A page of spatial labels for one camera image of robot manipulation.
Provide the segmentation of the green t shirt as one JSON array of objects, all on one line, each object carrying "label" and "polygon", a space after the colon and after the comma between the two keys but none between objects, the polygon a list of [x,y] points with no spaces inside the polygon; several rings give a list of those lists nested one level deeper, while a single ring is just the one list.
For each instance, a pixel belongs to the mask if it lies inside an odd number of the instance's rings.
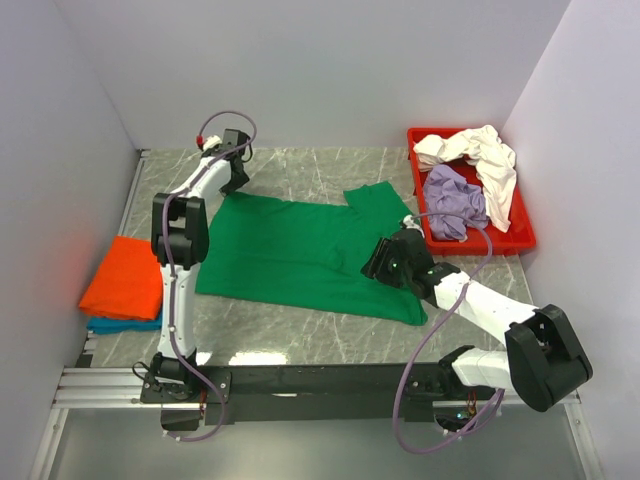
[{"label": "green t shirt", "polygon": [[388,182],[348,190],[344,199],[228,195],[209,227],[197,293],[424,325],[428,316],[408,289],[361,272],[409,208]]}]

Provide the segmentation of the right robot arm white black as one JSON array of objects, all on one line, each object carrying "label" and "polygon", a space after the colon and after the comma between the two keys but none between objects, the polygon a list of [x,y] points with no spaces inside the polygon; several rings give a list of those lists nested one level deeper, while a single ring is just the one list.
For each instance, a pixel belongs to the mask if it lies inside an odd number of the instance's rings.
[{"label": "right robot arm white black", "polygon": [[473,323],[501,345],[501,351],[465,345],[444,356],[434,376],[414,381],[412,390],[437,397],[472,387],[516,393],[533,410],[545,412],[593,376],[593,368],[565,312],[513,300],[455,265],[437,262],[415,229],[381,238],[362,274]]}]

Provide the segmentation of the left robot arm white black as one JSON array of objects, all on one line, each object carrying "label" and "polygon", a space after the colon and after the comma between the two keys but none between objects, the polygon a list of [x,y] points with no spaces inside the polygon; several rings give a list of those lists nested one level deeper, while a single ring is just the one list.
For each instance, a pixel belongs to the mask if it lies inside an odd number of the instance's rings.
[{"label": "left robot arm white black", "polygon": [[244,186],[249,134],[227,129],[221,137],[197,138],[201,158],[187,179],[152,202],[151,247],[160,265],[162,326],[146,382],[156,391],[190,397],[201,390],[197,371],[193,308],[195,285],[209,251],[206,203]]}]

